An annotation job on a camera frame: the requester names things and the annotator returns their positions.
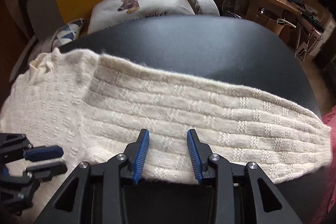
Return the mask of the pink cloth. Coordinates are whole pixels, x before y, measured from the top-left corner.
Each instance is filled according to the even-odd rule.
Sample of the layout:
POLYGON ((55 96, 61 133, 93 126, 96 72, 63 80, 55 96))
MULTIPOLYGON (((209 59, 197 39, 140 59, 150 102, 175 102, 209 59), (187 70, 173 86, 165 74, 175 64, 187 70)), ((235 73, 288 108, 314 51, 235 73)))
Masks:
POLYGON ((322 121, 330 128, 332 161, 325 166, 326 190, 321 205, 310 223, 335 223, 335 106, 331 112, 322 117, 322 121))

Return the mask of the patterned blue white cushion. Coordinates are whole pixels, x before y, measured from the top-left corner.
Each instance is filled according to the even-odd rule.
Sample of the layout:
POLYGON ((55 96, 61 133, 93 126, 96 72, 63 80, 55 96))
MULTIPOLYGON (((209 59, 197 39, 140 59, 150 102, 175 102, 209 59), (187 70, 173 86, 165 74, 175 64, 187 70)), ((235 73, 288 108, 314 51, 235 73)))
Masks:
POLYGON ((30 53, 27 63, 29 64, 31 61, 36 59, 41 53, 50 53, 54 50, 54 48, 59 48, 78 39, 80 31, 84 26, 84 22, 85 19, 78 18, 65 24, 64 26, 61 26, 45 40, 38 42, 30 53))

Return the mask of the wooden side desk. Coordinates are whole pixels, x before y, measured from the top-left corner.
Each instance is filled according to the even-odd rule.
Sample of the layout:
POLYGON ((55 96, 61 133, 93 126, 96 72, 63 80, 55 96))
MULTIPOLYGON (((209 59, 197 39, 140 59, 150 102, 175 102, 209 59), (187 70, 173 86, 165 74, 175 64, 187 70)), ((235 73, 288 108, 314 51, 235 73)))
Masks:
POLYGON ((268 28, 302 60, 327 38, 327 31, 314 23, 302 7, 287 0, 245 0, 245 12, 236 8, 236 0, 215 3, 224 16, 243 18, 268 28))

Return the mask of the cream knitted sweater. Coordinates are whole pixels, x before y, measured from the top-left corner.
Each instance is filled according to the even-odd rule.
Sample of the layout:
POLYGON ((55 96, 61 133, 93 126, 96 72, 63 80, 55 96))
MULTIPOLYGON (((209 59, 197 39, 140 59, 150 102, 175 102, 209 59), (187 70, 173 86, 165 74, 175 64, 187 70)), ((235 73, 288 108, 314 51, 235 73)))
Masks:
POLYGON ((90 50, 42 53, 18 76, 1 132, 59 145, 68 169, 105 162, 150 133, 143 177, 194 184, 189 129, 230 162, 258 163, 273 183, 332 161, 330 128, 312 111, 259 89, 143 67, 90 50))

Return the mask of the white deer print pillow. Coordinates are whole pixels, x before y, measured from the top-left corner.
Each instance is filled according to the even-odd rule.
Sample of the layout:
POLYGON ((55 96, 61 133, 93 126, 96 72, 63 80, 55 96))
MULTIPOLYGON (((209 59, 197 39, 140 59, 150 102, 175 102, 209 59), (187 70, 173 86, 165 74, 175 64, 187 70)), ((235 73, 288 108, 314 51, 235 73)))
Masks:
POLYGON ((129 20, 194 14, 188 0, 104 0, 92 9, 87 33, 129 20))

